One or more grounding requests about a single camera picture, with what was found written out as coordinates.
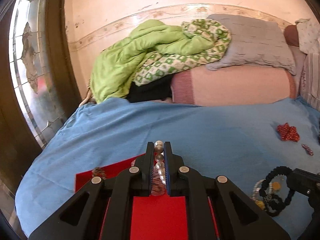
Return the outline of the gold round pendant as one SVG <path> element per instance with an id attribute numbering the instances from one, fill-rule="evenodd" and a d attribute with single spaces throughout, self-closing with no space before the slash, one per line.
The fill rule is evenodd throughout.
<path id="1" fill-rule="evenodd" d="M 281 184 L 277 181 L 272 182 L 272 191 L 278 192 L 281 189 Z"/>

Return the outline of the red jewelry tray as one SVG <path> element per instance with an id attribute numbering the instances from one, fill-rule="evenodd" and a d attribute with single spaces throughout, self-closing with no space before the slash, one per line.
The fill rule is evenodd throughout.
<path id="1" fill-rule="evenodd" d="M 98 167 L 75 175 L 75 191 L 79 191 L 91 178 L 100 176 L 111 179 L 122 170 L 135 164 L 136 158 Z M 165 220 L 161 224 L 161 232 L 156 232 L 156 221 L 147 216 L 148 212 L 157 214 L 156 205 L 163 208 Z M 187 196 L 171 197 L 165 190 L 148 197 L 134 197 L 132 206 L 131 239 L 193 239 L 191 236 L 191 209 Z"/>

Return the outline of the small purple hair clip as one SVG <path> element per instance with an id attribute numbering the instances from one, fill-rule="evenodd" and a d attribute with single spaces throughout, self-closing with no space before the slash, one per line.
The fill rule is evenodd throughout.
<path id="1" fill-rule="evenodd" d="M 313 156 L 313 150 L 306 144 L 302 144 L 302 148 L 306 151 L 306 153 L 310 156 Z"/>

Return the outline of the red dotted scrunchie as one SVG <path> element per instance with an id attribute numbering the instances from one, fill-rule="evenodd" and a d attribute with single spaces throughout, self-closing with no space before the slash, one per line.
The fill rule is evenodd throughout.
<path id="1" fill-rule="evenodd" d="M 280 136 L 281 141 L 298 142 L 300 140 L 297 128 L 295 126 L 290 126 L 288 122 L 282 125 L 278 125 L 277 132 Z"/>

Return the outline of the blue bed blanket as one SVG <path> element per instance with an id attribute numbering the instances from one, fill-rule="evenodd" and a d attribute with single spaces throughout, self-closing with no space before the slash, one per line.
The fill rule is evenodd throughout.
<path id="1" fill-rule="evenodd" d="M 298 142 L 281 141 L 289 123 Z M 111 98 L 78 108 L 25 173 L 15 197 L 30 235 L 74 194 L 75 175 L 142 154 L 168 141 L 185 165 L 208 177 L 224 175 L 246 194 L 277 166 L 319 172 L 319 112 L 302 99 L 268 105 L 200 107 Z M 313 150 L 310 156 L 302 148 Z"/>

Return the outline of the striped floral sofa cover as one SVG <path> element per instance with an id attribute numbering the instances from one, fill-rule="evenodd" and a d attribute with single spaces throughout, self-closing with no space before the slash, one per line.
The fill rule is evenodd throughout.
<path id="1" fill-rule="evenodd" d="M 300 79 L 300 94 L 302 98 L 317 111 L 320 110 L 320 66 L 319 54 L 308 54 Z"/>

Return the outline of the pink bolster cushion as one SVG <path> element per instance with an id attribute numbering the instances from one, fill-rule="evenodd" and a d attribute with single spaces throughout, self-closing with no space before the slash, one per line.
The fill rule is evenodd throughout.
<path id="1" fill-rule="evenodd" d="M 297 97 L 296 83 L 287 70 L 249 65 L 186 70 L 174 75 L 171 91 L 174 103 L 210 107 L 269 104 Z"/>

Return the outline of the black folded cloth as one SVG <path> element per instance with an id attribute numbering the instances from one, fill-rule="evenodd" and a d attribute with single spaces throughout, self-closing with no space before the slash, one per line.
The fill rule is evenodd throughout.
<path id="1" fill-rule="evenodd" d="M 142 86 L 137 86 L 134 82 L 132 82 L 129 93 L 125 99 L 131 103 L 135 103 L 152 100 L 164 101 L 167 98 L 171 98 L 172 78 L 173 75 L 167 75 Z"/>

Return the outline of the grey pillow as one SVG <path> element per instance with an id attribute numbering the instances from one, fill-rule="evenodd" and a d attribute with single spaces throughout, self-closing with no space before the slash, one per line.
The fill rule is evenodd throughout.
<path id="1" fill-rule="evenodd" d="M 207 64 L 208 70 L 248 64 L 283 68 L 296 75 L 295 59 L 276 22 L 226 14 L 213 14 L 208 18 L 224 25 L 232 37 L 225 55 Z"/>

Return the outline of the white patterned cloth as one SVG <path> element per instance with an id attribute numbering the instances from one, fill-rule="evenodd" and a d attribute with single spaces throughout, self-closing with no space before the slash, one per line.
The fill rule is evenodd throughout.
<path id="1" fill-rule="evenodd" d="M 319 54 L 319 22 L 313 18 L 296 21 L 300 51 Z"/>

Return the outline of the green quilted comforter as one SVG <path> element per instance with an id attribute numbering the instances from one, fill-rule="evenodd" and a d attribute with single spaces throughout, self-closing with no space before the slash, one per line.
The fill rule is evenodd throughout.
<path id="1" fill-rule="evenodd" d="M 89 85 L 93 98 L 96 103 L 125 98 L 132 83 L 147 85 L 219 61 L 231 40 L 231 32 L 211 19 L 181 25 L 147 20 L 97 56 Z"/>

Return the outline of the stained glass door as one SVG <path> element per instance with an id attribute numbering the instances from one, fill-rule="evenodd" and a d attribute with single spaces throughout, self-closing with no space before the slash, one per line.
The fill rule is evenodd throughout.
<path id="1" fill-rule="evenodd" d="M 16 0 L 9 30 L 12 84 L 40 148 L 48 145 L 65 120 L 48 60 L 46 3 L 47 0 Z"/>

